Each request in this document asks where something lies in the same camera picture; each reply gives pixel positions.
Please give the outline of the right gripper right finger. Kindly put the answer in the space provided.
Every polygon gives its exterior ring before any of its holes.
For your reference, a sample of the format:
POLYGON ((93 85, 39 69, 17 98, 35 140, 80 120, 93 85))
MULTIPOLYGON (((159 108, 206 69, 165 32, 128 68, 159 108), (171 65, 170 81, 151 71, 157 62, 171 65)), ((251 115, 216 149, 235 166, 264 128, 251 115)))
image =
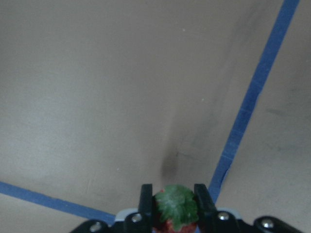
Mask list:
POLYGON ((194 194, 198 206, 198 228, 201 233, 213 233, 213 216, 217 209, 206 185, 196 183, 194 194))

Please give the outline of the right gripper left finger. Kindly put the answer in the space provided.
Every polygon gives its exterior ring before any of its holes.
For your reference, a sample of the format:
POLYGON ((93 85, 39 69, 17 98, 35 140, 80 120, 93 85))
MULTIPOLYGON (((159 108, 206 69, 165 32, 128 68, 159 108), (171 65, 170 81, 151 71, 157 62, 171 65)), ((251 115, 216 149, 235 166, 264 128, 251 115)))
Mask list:
POLYGON ((153 213, 153 186, 152 184, 143 184, 140 190, 138 213, 141 215, 140 224, 141 233, 151 233, 152 213, 153 213))

